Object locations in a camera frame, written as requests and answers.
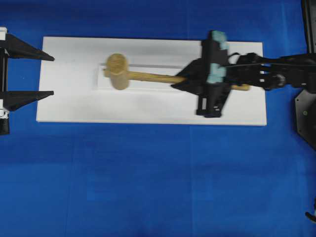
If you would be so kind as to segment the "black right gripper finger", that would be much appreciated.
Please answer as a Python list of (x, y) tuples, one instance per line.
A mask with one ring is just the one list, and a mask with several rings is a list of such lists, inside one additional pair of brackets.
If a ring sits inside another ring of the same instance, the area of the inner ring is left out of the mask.
[(205, 83), (199, 80), (184, 80), (182, 82), (172, 84), (171, 87), (197, 96), (208, 96)]
[(204, 60), (202, 58), (191, 61), (184, 69), (182, 69), (177, 77), (183, 77), (186, 79), (204, 79)]

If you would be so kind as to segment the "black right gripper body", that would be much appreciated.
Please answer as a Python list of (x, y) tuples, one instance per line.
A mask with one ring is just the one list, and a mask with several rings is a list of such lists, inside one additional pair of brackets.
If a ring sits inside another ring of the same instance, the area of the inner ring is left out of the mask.
[(224, 32), (210, 31), (201, 42), (201, 94), (198, 95), (196, 114), (205, 118), (219, 118), (231, 92), (225, 82), (227, 75), (228, 44)]

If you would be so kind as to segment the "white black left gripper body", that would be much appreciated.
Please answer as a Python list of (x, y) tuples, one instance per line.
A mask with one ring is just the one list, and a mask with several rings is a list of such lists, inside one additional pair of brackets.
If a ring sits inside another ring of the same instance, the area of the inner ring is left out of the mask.
[[(0, 42), (6, 40), (7, 28), (0, 28)], [(5, 48), (0, 48), (0, 93), (7, 91), (7, 66), (8, 53)], [(9, 134), (9, 111), (4, 107), (4, 99), (0, 99), (0, 134)]]

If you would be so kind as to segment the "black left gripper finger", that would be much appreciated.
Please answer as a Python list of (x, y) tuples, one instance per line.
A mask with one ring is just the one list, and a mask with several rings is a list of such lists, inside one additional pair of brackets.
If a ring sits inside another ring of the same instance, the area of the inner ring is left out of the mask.
[(12, 34), (6, 34), (6, 51), (8, 52), (9, 57), (14, 59), (25, 58), (45, 61), (55, 60), (54, 57), (31, 46)]
[(16, 111), (25, 105), (51, 95), (54, 95), (54, 91), (5, 91), (4, 107), (8, 111)]

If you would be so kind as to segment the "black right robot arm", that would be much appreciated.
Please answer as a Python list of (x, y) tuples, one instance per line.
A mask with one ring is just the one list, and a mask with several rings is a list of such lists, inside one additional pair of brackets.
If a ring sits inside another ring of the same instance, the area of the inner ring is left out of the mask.
[(172, 87), (198, 96), (196, 115), (219, 118), (234, 86), (250, 85), (265, 91), (284, 87), (316, 92), (316, 55), (300, 54), (269, 59), (256, 53), (238, 54), (229, 63), (226, 34), (210, 31), (201, 41), (201, 57), (188, 64), (179, 77), (184, 81)]

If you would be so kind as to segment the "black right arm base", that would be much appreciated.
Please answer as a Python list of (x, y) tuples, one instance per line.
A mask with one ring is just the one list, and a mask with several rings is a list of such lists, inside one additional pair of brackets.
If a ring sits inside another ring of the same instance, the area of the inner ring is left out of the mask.
[[(316, 2), (301, 1), (305, 39), (308, 55), (316, 59)], [(316, 70), (303, 73), (302, 90), (295, 97), (297, 133), (313, 148), (316, 148)]]

